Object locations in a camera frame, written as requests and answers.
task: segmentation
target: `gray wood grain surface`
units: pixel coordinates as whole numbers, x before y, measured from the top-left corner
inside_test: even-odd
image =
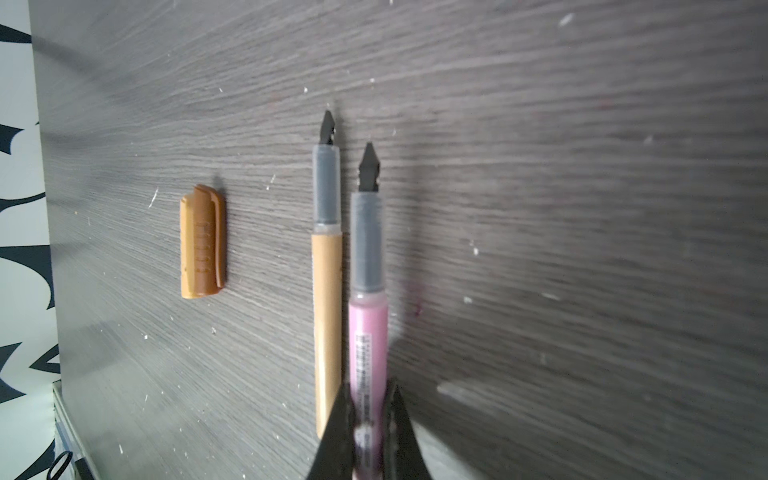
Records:
[[[64,395],[105,478],[306,474],[326,106],[346,192],[382,160],[391,370],[436,478],[766,477],[765,2],[31,16]],[[195,183],[230,283],[186,301]]]

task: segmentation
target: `dust speck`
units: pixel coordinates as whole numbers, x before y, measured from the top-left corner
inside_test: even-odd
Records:
[[[573,21],[573,19],[574,19],[574,14],[573,13],[569,13],[568,15],[566,15],[563,18],[560,19],[560,22],[558,23],[558,25],[561,26],[561,27],[564,27],[564,26],[568,25],[569,23],[571,23]]]

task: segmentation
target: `black nib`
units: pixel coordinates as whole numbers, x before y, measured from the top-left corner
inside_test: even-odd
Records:
[[[323,126],[320,127],[320,144],[333,145],[333,133],[336,132],[336,122],[333,121],[333,115],[326,110],[326,116],[323,117]]]
[[[361,192],[379,191],[379,158],[373,150],[373,144],[368,142],[366,151],[362,154],[359,171],[359,187]]]

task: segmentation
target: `white wall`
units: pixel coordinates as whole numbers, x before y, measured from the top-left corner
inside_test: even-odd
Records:
[[[0,0],[0,478],[15,480],[53,460],[59,378],[29,33],[27,0]]]

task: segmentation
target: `pen cap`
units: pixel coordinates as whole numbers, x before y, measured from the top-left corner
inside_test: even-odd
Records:
[[[384,241],[381,199],[375,192],[352,194],[352,250],[349,257],[353,292],[384,290]]]
[[[224,287],[227,255],[224,198],[197,185],[180,202],[181,296],[200,298]]]
[[[315,233],[341,233],[340,164],[338,147],[315,145],[312,150]]]

